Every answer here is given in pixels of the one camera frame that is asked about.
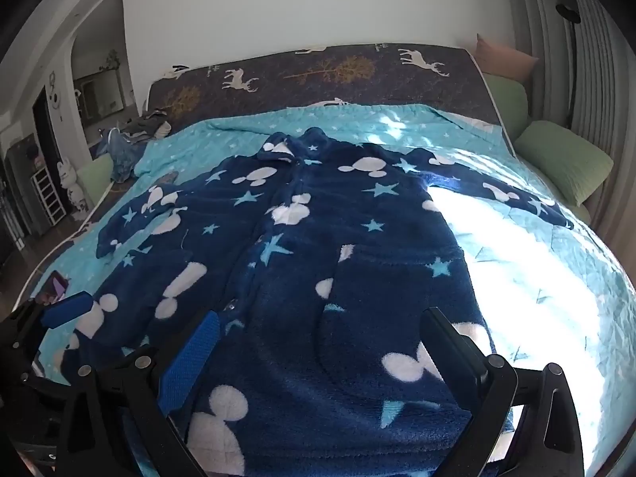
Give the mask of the navy fleece star pajama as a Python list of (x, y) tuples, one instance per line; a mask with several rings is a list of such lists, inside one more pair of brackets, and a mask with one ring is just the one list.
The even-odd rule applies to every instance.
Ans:
[(424, 149), (401, 154), (318, 128), (278, 133), (111, 217), (98, 257), (145, 239), (98, 287), (60, 370), (73, 379), (162, 346), (211, 310), (221, 337), (174, 413), (204, 471), (428, 475), (468, 413), (421, 343), (421, 315), (439, 308), (494, 348), (433, 187), (507, 197), (566, 224), (556, 205)]

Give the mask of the pile of denim clothes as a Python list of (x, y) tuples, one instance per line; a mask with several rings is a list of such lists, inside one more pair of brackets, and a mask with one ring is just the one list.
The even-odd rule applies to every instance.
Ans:
[(96, 155), (108, 154), (112, 161), (111, 180), (123, 183), (131, 176), (138, 161), (151, 141), (161, 140), (170, 135), (168, 114), (155, 109), (130, 120), (123, 128), (112, 127), (100, 132)]

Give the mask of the small dark booklet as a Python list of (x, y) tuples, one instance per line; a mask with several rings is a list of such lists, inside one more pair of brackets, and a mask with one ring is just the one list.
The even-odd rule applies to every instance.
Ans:
[(56, 304), (66, 296), (68, 287), (69, 280), (57, 270), (53, 270), (35, 295), (35, 301), (44, 306)]

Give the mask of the white shelf rack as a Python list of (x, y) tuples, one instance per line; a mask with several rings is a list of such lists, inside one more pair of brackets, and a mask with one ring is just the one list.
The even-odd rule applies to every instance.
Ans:
[(44, 213), (47, 216), (48, 223), (52, 226), (56, 226), (66, 216), (66, 210), (62, 204), (62, 199), (60, 199), (56, 191), (56, 187), (47, 167), (42, 166), (35, 170), (30, 180), (37, 193), (39, 202), (43, 207)]

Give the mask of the white plush toy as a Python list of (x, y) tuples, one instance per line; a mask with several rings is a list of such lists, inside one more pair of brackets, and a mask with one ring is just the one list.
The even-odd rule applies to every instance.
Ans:
[(88, 202), (80, 185), (76, 169), (68, 158), (63, 157), (57, 163), (60, 185), (66, 191), (73, 211), (71, 215), (75, 221), (83, 221), (88, 216)]

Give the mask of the green pillow left side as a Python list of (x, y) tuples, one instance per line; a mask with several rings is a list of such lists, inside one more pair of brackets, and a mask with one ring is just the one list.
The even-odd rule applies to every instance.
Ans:
[(97, 207), (100, 199), (112, 187), (113, 161), (109, 153), (93, 159), (77, 171), (85, 196)]

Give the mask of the turquoise star quilt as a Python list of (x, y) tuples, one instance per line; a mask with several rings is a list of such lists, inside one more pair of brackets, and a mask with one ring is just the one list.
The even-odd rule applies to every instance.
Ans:
[[(167, 173), (186, 181), (232, 155), (251, 155), (274, 132), (317, 126), (337, 140), (398, 153), (423, 147), (494, 176), (541, 202), (556, 194), (514, 158), (503, 130), (425, 105), (310, 106), (210, 118), (153, 144), (135, 168), (139, 195)], [(510, 199), (436, 190), (433, 199), (465, 251), (477, 302), (495, 345), (515, 364), (563, 366), (574, 397), (589, 475), (633, 473), (635, 290), (616, 257), (584, 223), (548, 224)]]

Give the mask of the green pillow near curtain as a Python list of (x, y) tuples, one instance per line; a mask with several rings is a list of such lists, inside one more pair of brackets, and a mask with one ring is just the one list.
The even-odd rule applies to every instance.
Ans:
[(613, 168), (611, 157), (599, 147), (549, 121), (531, 122), (514, 141), (514, 148), (575, 206), (591, 197)]

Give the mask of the green pillow at headboard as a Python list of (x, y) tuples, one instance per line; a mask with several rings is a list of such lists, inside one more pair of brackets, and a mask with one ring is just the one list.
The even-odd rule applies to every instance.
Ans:
[(493, 74), (485, 73), (484, 79), (508, 136), (512, 141), (518, 139), (530, 121), (525, 87), (518, 81)]

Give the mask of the dark deer pattern bedsheet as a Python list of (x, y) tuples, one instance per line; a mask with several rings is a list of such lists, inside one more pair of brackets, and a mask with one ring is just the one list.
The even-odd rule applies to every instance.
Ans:
[(147, 108), (181, 129), (217, 117), (310, 105), (427, 105), (496, 124), (482, 73), (463, 48), (374, 43), (296, 50), (155, 81)]

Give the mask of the pink pillow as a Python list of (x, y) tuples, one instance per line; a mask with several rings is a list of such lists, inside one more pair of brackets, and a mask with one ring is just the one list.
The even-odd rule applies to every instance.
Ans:
[(481, 35), (477, 35), (474, 57), (484, 73), (520, 83), (529, 79), (538, 62), (537, 57), (512, 47), (489, 42)]

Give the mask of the grey curtain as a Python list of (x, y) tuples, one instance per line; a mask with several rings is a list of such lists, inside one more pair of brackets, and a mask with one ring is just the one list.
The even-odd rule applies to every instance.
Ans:
[(565, 126), (619, 161), (628, 136), (627, 43), (599, 0), (510, 0), (515, 47), (536, 57), (530, 116)]

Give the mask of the black floor lamp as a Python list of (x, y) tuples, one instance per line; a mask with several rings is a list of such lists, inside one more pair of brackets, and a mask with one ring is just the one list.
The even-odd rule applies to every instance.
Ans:
[(566, 127), (572, 126), (574, 120), (574, 105), (576, 104), (576, 91), (578, 83), (578, 43), (577, 27), (581, 24), (578, 0), (556, 0), (556, 12), (566, 21), (568, 26), (568, 40), (570, 47), (570, 90)]

